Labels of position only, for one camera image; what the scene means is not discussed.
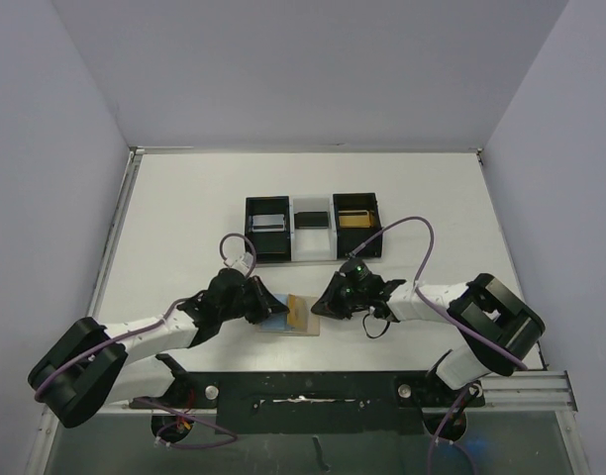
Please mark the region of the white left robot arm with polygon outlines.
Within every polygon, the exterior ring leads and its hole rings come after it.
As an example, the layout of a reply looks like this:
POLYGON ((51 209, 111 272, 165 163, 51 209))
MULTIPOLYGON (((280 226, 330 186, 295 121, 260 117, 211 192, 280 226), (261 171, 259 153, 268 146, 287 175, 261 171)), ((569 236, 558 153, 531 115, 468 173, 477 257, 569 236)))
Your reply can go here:
POLYGON ((93 417, 104 405, 140 396, 174 407, 188 383, 169 357, 214 337, 223 323, 243 319, 258 325, 287 313, 257 276, 223 268, 208 287, 173 301, 159 317, 102 325, 77 320, 28 376, 37 402, 67 428, 93 417))

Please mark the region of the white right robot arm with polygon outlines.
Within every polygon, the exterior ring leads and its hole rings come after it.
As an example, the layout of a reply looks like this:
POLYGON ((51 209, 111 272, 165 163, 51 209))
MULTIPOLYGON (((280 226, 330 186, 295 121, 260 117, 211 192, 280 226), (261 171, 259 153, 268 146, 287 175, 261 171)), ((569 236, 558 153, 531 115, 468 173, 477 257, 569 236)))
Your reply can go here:
POLYGON ((487 374, 509 377, 523 370, 523 360, 546 331, 541 317, 489 273, 455 285, 386 281, 359 258, 334 273, 311 312, 335 320, 365 312, 389 324, 455 327, 464 344, 440 358, 427 380, 428 395, 441 405, 450 404, 462 387, 487 374))

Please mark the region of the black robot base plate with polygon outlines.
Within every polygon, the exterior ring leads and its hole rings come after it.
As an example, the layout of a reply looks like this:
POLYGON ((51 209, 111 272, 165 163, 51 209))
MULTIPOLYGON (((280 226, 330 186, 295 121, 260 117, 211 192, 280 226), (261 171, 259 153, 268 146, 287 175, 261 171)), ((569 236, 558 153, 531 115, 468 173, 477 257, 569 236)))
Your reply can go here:
POLYGON ((140 397, 151 430, 177 441, 196 419, 218 434, 401 435, 432 429, 446 411, 452 429, 485 404, 483 389, 452 390, 428 371, 186 373, 161 396, 140 397))

